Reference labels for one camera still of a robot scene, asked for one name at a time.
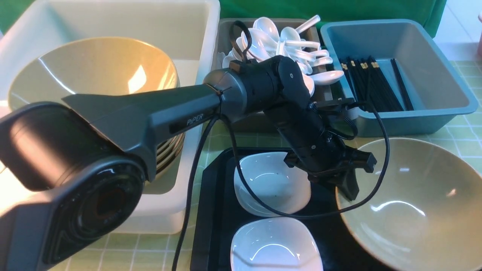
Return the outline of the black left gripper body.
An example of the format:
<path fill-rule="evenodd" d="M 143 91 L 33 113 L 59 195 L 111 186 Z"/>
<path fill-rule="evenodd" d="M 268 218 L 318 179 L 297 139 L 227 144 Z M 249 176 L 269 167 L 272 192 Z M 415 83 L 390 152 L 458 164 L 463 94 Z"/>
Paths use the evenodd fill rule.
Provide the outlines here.
<path fill-rule="evenodd" d="M 342 181 L 344 172 L 364 169 L 372 173 L 377 164 L 372 153 L 344 144 L 347 135 L 332 126 L 333 119 L 356 106 L 354 99 L 282 101 L 264 110 L 264 115 L 291 148 L 287 165 L 322 180 Z"/>

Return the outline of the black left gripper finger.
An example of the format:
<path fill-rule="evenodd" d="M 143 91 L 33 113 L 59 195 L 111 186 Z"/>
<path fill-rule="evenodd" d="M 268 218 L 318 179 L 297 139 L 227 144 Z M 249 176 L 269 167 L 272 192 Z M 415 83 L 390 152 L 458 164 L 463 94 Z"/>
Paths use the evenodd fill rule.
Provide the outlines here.
<path fill-rule="evenodd" d="M 359 193 L 355 169 L 342 172 L 337 181 L 339 192 L 348 200 L 354 201 Z"/>

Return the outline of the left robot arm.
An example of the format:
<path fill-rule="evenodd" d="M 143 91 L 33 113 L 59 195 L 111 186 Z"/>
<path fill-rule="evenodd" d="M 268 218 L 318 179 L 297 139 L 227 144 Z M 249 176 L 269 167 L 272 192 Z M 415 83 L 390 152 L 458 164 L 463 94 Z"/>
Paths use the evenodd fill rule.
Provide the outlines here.
<path fill-rule="evenodd" d="M 156 175 L 159 144 L 206 121 L 262 111 L 291 148 L 289 167 L 353 201 L 354 170 L 377 161 L 332 131 L 328 116 L 351 107 L 315 106 L 298 64 L 280 55 L 232 61 L 190 87 L 23 106 L 1 118 L 1 270 L 50 269 L 119 227 Z"/>

